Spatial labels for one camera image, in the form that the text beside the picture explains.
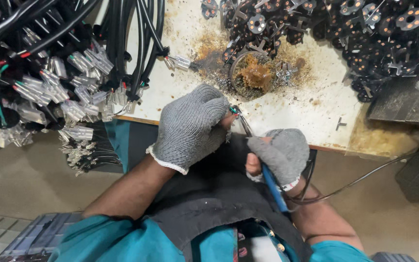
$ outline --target wire bundle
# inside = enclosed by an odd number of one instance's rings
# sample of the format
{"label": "wire bundle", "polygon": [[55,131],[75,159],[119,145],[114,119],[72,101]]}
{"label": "wire bundle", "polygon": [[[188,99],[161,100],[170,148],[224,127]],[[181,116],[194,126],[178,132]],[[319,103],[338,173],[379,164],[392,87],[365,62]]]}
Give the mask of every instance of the wire bundle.
{"label": "wire bundle", "polygon": [[[138,18],[137,65],[132,74],[127,74],[125,60],[130,59],[130,54],[125,52],[125,37],[129,16],[133,15],[135,10]],[[140,88],[148,86],[148,77],[156,58],[161,56],[167,59],[169,54],[169,48],[164,47],[161,43],[164,26],[164,0],[157,1],[156,29],[153,25],[153,15],[154,0],[148,0],[148,4],[145,4],[144,0],[111,0],[101,26],[94,28],[98,38],[107,39],[106,53],[109,60],[115,65],[116,70],[111,72],[109,87],[115,90],[123,82],[129,101],[128,106],[131,102],[140,99]],[[148,61],[146,61],[151,39],[153,39],[153,46]]]}
{"label": "wire bundle", "polygon": [[77,170],[75,176],[107,164],[122,166],[104,126],[100,123],[89,123],[84,128],[92,131],[88,140],[75,140],[62,134],[60,136],[63,143],[60,150],[67,154],[67,164]]}
{"label": "wire bundle", "polygon": [[[111,121],[114,104],[129,110],[156,58],[169,59],[161,43],[164,0],[157,2],[156,29],[154,0],[109,1],[102,25],[91,27],[83,20],[101,1],[0,0],[1,147],[23,146],[48,130],[85,140],[91,134],[77,123]],[[135,9],[138,59],[126,74],[126,29]]]}

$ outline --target glove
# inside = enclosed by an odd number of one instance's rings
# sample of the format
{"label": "glove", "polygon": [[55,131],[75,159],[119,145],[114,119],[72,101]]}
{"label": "glove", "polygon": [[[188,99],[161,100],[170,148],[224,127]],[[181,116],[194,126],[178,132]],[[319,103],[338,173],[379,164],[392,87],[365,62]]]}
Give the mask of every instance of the glove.
{"label": "glove", "polygon": [[158,139],[147,153],[162,166],[187,174],[189,167],[216,151],[228,132],[218,122],[229,102],[213,86],[201,84],[162,109]]}
{"label": "glove", "polygon": [[[252,137],[248,139],[248,147],[268,165],[276,176],[279,184],[288,191],[297,185],[301,172],[306,167],[310,156],[310,148],[305,136],[298,129],[275,129],[266,134],[272,137],[270,143]],[[264,182],[262,174],[248,178],[255,182]]]}

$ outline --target black electrical tape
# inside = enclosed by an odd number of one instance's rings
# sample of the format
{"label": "black electrical tape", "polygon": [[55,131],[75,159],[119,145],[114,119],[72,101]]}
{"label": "black electrical tape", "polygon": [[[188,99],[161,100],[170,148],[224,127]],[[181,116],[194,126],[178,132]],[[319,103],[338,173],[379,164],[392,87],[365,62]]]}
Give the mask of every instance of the black electrical tape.
{"label": "black electrical tape", "polygon": [[169,55],[169,47],[165,47],[163,51],[159,51],[156,52],[158,54],[159,57],[167,57]]}

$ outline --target pile of metal parts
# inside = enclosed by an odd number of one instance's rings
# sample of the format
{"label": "pile of metal parts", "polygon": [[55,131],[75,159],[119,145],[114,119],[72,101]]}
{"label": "pile of metal parts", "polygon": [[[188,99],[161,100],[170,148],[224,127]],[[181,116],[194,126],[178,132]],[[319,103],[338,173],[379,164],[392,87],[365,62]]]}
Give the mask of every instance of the pile of metal parts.
{"label": "pile of metal parts", "polygon": [[61,151],[67,154],[67,164],[77,170],[75,176],[106,164],[122,166],[101,122],[64,128],[59,133]]}
{"label": "pile of metal parts", "polygon": [[201,2],[209,19],[220,13],[230,34],[223,52],[233,63],[245,48],[277,55],[282,40],[315,40],[342,51],[361,102],[370,102],[393,77],[416,76],[419,65],[419,1],[414,0],[215,0]]}

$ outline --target button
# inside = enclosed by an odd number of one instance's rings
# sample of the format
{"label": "button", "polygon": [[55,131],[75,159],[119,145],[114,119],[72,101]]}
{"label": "button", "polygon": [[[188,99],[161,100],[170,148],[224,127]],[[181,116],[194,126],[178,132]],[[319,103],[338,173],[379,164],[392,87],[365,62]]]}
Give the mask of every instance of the button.
{"label": "button", "polygon": [[277,244],[277,251],[284,252],[285,247],[282,244]]}

